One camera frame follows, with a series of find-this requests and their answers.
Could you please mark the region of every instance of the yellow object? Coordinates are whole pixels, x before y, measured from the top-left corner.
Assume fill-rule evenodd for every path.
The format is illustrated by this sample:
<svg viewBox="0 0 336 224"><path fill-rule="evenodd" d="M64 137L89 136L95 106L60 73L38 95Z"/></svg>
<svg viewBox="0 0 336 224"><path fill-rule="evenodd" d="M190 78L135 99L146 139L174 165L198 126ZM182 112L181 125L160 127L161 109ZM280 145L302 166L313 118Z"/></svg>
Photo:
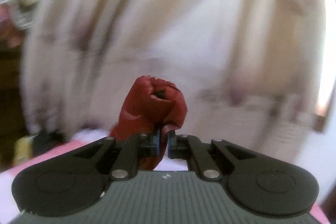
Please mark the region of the yellow object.
<svg viewBox="0 0 336 224"><path fill-rule="evenodd" d="M20 165L33 157L33 137L26 136L16 141L14 148L14 166Z"/></svg>

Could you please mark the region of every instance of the red glove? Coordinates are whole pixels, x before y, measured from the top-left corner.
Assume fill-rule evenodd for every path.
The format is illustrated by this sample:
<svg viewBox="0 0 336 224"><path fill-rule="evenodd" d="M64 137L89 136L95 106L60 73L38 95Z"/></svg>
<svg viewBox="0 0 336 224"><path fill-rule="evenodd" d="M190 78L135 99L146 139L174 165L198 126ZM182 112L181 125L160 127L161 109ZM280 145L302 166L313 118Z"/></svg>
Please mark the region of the red glove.
<svg viewBox="0 0 336 224"><path fill-rule="evenodd" d="M152 133L154 126L162 126L159 156L141 162L141 169L153 170L165 153L167 133L181 128L186 114L184 97L173 83L141 76L129 91L110 136L125 141L133 134Z"/></svg>

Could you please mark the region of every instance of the white surface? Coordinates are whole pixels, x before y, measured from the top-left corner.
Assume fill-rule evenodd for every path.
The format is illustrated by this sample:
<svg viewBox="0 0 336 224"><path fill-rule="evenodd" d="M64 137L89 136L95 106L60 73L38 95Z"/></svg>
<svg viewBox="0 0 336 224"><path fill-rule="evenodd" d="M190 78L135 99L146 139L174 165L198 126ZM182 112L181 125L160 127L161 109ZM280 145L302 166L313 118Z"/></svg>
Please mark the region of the white surface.
<svg viewBox="0 0 336 224"><path fill-rule="evenodd" d="M336 108L333 107L325 132L310 132L294 164L311 172L319 182L318 203L321 204L336 179Z"/></svg>
<svg viewBox="0 0 336 224"><path fill-rule="evenodd" d="M19 213L12 196L12 182L14 177L7 172L0 174L0 223L6 224Z"/></svg>
<svg viewBox="0 0 336 224"><path fill-rule="evenodd" d="M71 137L71 140L79 140L82 142L87 142L87 143L91 143L97 140L100 140L102 138L105 138L109 135L109 132L107 130L103 130L103 129L94 129L94 130L90 130L90 129L83 129L80 132L74 134Z"/></svg>

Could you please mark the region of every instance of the red cloth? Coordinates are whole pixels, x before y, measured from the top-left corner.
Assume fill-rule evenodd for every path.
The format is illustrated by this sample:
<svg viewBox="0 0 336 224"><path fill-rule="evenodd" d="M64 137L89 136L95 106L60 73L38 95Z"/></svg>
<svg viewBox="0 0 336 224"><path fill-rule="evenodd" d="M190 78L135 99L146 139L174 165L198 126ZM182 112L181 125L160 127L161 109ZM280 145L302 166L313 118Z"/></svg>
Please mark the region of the red cloth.
<svg viewBox="0 0 336 224"><path fill-rule="evenodd" d="M187 106L182 93L171 82L150 76L136 79L119 114L118 124L110 133L117 141L133 134L151 133L162 126L159 157L142 160L141 169L152 170L161 161L167 146L167 133L181 128Z"/></svg>

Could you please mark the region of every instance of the gray ribbed surface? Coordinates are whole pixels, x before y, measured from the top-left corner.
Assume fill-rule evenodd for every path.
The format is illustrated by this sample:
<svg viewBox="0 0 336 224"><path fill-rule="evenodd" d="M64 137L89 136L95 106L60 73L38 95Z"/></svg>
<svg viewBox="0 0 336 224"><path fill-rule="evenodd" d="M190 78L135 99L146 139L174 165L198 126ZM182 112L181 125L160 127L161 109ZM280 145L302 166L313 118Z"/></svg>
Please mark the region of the gray ribbed surface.
<svg viewBox="0 0 336 224"><path fill-rule="evenodd" d="M217 183L194 172L145 172L112 183L103 198L75 215L23 213L13 224L317 224L310 215L267 219L238 207Z"/></svg>

